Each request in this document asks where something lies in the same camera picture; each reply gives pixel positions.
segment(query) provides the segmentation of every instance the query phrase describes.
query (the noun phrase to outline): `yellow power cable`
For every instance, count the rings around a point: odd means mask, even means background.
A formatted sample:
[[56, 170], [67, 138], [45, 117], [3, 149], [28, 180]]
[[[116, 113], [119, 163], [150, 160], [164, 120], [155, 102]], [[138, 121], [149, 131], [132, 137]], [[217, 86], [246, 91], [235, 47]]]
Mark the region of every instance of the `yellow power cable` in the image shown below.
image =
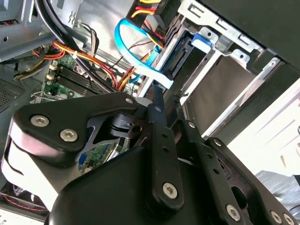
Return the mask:
[[132, 15], [131, 15], [131, 18], [134, 18], [136, 15], [140, 14], [140, 13], [146, 13], [146, 14], [149, 14], [149, 15], [154, 15], [154, 12], [152, 11], [148, 11], [148, 10], [137, 10], [135, 11]]
[[154, 40], [153, 37], [151, 37], [148, 33], [147, 33], [147, 36], [150, 38], [150, 40], [151, 40], [154, 44], [156, 44], [157, 46], [159, 46], [161, 49], [164, 48], [161, 44], [159, 44], [156, 40]]
[[156, 3], [160, 3], [161, 0], [140, 0], [140, 2], [145, 4], [156, 4]]

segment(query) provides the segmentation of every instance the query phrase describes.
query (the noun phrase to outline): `perforated metal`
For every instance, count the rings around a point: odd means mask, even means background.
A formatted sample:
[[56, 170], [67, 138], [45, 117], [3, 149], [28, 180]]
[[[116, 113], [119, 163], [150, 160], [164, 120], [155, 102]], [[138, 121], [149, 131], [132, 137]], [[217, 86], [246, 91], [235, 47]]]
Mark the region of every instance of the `perforated metal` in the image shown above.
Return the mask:
[[0, 108], [17, 98], [25, 89], [0, 79]]

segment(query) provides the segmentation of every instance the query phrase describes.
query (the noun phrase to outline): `silver metal panel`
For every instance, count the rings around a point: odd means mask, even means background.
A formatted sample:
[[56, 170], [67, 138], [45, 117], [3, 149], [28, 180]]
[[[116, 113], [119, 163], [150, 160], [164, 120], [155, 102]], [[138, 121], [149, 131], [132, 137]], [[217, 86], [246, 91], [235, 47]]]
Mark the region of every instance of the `silver metal panel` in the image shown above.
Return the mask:
[[32, 16], [33, 0], [6, 0], [2, 5], [6, 10], [0, 10], [0, 20], [17, 19], [19, 24], [0, 27], [0, 61], [54, 40], [52, 34], [42, 32], [43, 21]]
[[12, 114], [31, 100], [31, 93], [40, 90], [41, 82], [33, 78], [13, 81], [15, 71], [0, 66], [0, 154], [3, 153]]
[[52, 0], [51, 4], [60, 20], [73, 28], [78, 9], [83, 0]]
[[[132, 3], [133, 0], [84, 0], [80, 5], [77, 20], [87, 23], [97, 32], [100, 50], [120, 58], [121, 55], [114, 41], [114, 29], [120, 19], [126, 17]], [[121, 27], [121, 34], [128, 47], [139, 41], [148, 41], [128, 27]], [[151, 47], [152, 45], [139, 46], [132, 49], [132, 52], [142, 57]]]

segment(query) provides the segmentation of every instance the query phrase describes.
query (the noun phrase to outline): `metal frame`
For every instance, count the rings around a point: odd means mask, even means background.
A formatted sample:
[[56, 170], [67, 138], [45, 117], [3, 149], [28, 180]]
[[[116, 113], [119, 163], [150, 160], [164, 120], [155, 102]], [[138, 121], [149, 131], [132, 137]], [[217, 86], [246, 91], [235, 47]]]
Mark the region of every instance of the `metal frame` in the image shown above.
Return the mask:
[[43, 30], [44, 23], [39, 16], [32, 17], [32, 12], [33, 0], [9, 0], [7, 9], [0, 11], [2, 21], [17, 19], [19, 22], [0, 27], [0, 61], [26, 53], [54, 40], [51, 33]]
[[[221, 17], [195, 0], [184, 0], [178, 12], [184, 16], [181, 23], [183, 23], [185, 18], [187, 18], [198, 25], [203, 25], [198, 33], [211, 42], [211, 51], [199, 64], [199, 67], [194, 71], [180, 90], [180, 93], [182, 94], [180, 103], [182, 105], [188, 100], [193, 91], [221, 57], [231, 57], [237, 61], [241, 67], [248, 70], [247, 66], [250, 65], [251, 59], [256, 59], [257, 57], [252, 54], [252, 51], [256, 50], [260, 54], [265, 51], [264, 48], [251, 40], [251, 38], [247, 37], [245, 34], [225, 22]], [[175, 36], [175, 38], [171, 40], [165, 52], [163, 52], [163, 56], [157, 64], [156, 69], [161, 69], [167, 57], [172, 53], [172, 50], [178, 41], [176, 37], [180, 37], [180, 35]], [[238, 47], [236, 49], [231, 49], [231, 52], [229, 52], [229, 48], [234, 43], [237, 44]], [[279, 62], [280, 59], [275, 56], [270, 58], [270, 61], [266, 62], [266, 65], [262, 68], [261, 72], [259, 72], [255, 79], [236, 97], [236, 99], [223, 111], [223, 113], [211, 124], [211, 126], [204, 131], [202, 137], [211, 135], [226, 120], [226, 118], [228, 118], [228, 116], [239, 108], [246, 101], [245, 98], [249, 96], [249, 93], [253, 91], [257, 81], [264, 80]], [[146, 79], [146, 81], [142, 84], [142, 90], [138, 95], [139, 97], [143, 97], [145, 95], [152, 82], [152, 80]]]

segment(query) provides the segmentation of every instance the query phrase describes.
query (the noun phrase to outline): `silver screw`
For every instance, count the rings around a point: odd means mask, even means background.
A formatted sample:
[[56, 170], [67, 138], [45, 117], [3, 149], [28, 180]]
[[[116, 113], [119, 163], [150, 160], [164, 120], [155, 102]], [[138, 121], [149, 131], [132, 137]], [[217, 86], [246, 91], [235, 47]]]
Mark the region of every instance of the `silver screw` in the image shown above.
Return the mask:
[[33, 116], [30, 121], [34, 126], [40, 128], [46, 127], [49, 124], [48, 118], [42, 115]]
[[285, 217], [285, 220], [287, 221], [287, 223], [289, 225], [295, 225], [294, 221], [290, 218], [289, 215], [287, 215], [287, 214], [284, 213], [283, 216]]
[[154, 107], [157, 111], [161, 112], [161, 109], [158, 106]]
[[282, 219], [279, 217], [279, 215], [276, 212], [271, 211], [271, 215], [278, 224], [282, 224]]
[[195, 128], [195, 127], [196, 127], [195, 124], [192, 123], [191, 121], [190, 121], [188, 124], [189, 124], [189, 126], [190, 126], [191, 128]]
[[221, 146], [221, 143], [217, 139], [215, 139], [214, 141], [215, 141], [217, 146]]
[[78, 134], [71, 129], [65, 129], [60, 132], [60, 137], [66, 142], [75, 142], [78, 138]]
[[133, 104], [133, 101], [129, 98], [126, 98], [126, 101], [129, 103], [129, 104]]
[[226, 206], [226, 210], [228, 215], [235, 221], [240, 221], [240, 214], [237, 211], [237, 209], [235, 207], [233, 207], [232, 205], [227, 205]]
[[173, 184], [168, 182], [164, 183], [163, 192], [166, 196], [168, 196], [171, 199], [177, 198], [178, 195], [176, 187]]

